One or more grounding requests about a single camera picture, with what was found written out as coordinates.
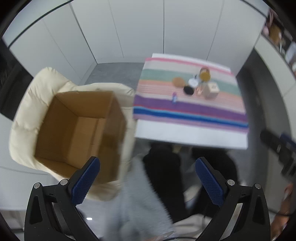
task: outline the blue textured pad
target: blue textured pad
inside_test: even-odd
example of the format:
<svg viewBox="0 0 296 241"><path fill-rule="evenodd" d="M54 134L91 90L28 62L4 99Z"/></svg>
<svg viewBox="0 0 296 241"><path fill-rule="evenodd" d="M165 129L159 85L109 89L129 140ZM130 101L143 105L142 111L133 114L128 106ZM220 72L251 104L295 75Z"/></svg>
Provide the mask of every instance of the blue textured pad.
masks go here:
<svg viewBox="0 0 296 241"><path fill-rule="evenodd" d="M206 189L212 203L221 207L224 201L223 189L200 158L195 161L195 172Z"/></svg>
<svg viewBox="0 0 296 241"><path fill-rule="evenodd" d="M85 199L87 192L89 191L92 183L100 171L100 161L98 158L94 158L85 172L81 175L79 180L72 188L71 202L74 205L81 204Z"/></svg>

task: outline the striped tablecloth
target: striped tablecloth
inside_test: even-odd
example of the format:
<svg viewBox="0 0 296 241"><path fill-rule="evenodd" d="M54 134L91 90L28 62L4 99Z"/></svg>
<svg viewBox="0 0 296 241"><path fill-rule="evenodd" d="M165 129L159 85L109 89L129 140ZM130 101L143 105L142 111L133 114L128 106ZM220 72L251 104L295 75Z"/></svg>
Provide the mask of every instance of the striped tablecloth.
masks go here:
<svg viewBox="0 0 296 241"><path fill-rule="evenodd" d="M210 69L210 81L219 86L215 99L186 95L172 84L174 77L188 81L202 67ZM172 102L173 93L177 94L176 103ZM230 69L182 56L153 54L146 59L134 100L134 118L248 132L246 110Z"/></svg>

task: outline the person's leg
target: person's leg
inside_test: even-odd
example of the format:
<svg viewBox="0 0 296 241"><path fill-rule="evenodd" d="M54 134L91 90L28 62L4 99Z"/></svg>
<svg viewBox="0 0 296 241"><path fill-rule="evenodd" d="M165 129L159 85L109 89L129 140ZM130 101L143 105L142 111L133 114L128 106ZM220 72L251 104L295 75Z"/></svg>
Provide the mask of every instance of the person's leg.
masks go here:
<svg viewBox="0 0 296 241"><path fill-rule="evenodd" d="M172 152L170 145L156 143L152 144L143 162L149 180L173 223L187 218L179 156Z"/></svg>
<svg viewBox="0 0 296 241"><path fill-rule="evenodd" d="M225 150L212 149L212 148L193 148L192 157L198 159L199 157L205 157L209 164L218 170L224 178L232 179L238 182L237 168L233 160L227 155ZM194 205L192 214L203 214L208 217L213 217L219 210L217 205L214 205L207 194L204 187L202 187L199 197Z"/></svg>

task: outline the beige tissue box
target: beige tissue box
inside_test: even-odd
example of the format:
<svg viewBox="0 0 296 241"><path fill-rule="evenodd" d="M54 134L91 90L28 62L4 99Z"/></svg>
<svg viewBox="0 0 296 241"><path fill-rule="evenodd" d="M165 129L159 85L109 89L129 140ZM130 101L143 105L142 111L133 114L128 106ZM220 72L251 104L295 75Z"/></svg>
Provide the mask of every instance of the beige tissue box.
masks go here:
<svg viewBox="0 0 296 241"><path fill-rule="evenodd" d="M219 94L220 89L215 82L207 83L204 90L202 91L202 94L207 99L213 99L216 98L216 96Z"/></svg>

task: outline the white round object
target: white round object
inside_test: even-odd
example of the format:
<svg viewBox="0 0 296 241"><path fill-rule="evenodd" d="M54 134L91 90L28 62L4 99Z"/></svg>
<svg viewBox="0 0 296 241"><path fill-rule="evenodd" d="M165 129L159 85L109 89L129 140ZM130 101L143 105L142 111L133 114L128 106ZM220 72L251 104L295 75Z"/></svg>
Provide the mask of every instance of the white round object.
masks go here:
<svg viewBox="0 0 296 241"><path fill-rule="evenodd" d="M191 78L188 80L188 84L190 87L195 89L198 86L198 80L195 78Z"/></svg>

